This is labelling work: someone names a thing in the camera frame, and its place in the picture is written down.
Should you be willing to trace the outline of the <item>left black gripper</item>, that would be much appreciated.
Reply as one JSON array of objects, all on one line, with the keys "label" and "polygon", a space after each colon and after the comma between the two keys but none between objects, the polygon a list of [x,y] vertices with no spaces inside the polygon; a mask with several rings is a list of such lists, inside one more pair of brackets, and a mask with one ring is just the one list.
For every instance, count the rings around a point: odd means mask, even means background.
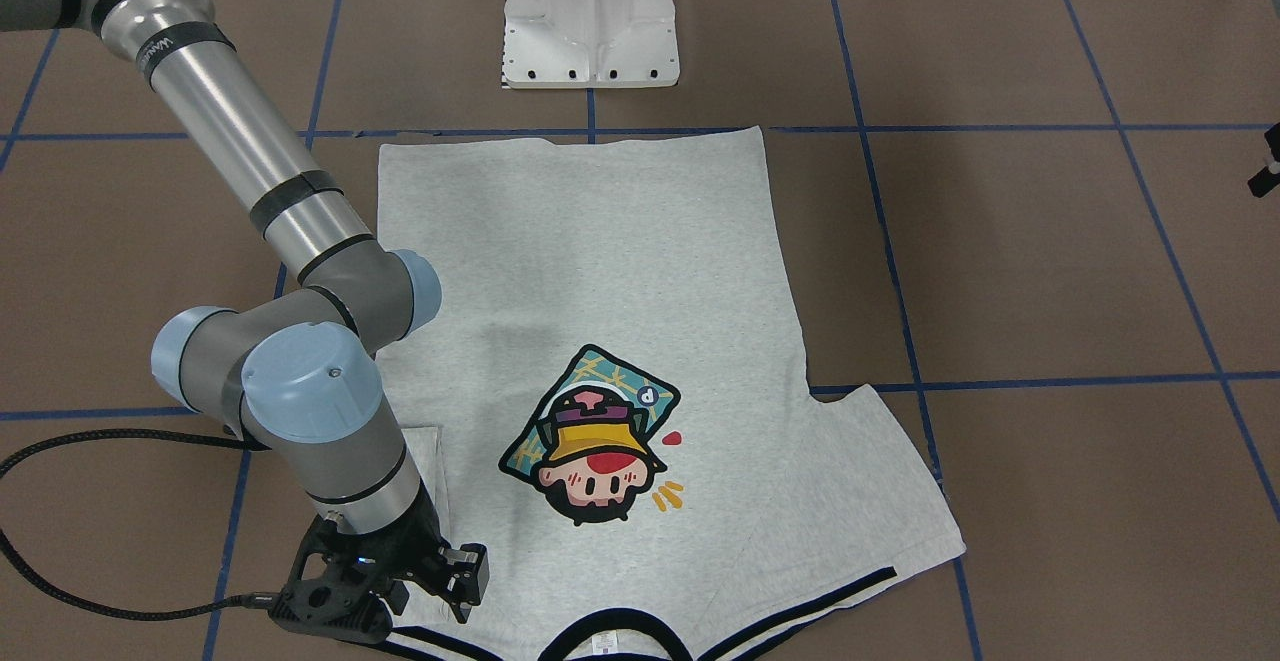
[{"label": "left black gripper", "polygon": [[379,644],[388,639],[394,616],[404,612],[410,587],[430,591],[428,583],[439,570],[430,557],[440,548],[440,597],[454,620],[466,624],[489,583],[488,547],[440,546],[433,511],[408,511],[367,534],[342,533],[330,518],[316,516],[268,616],[287,632]]}]

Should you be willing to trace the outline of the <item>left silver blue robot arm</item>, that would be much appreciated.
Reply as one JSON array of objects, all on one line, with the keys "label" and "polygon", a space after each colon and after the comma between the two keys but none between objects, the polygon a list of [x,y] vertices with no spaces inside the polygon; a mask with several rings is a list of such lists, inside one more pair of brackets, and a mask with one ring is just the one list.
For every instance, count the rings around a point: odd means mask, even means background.
[{"label": "left silver blue robot arm", "polygon": [[6,32],[70,28],[137,68],[300,283],[246,313],[193,307],[157,333],[156,382],[228,437],[106,429],[97,438],[271,450],[316,515],[280,591],[175,611],[81,598],[38,575],[9,541],[6,561],[65,605],[136,621],[239,606],[288,632],[383,646],[419,585],[466,623],[489,578],[486,548],[442,534],[374,363],[438,314],[435,270],[412,251],[380,246],[248,73],[211,0],[3,0]]}]

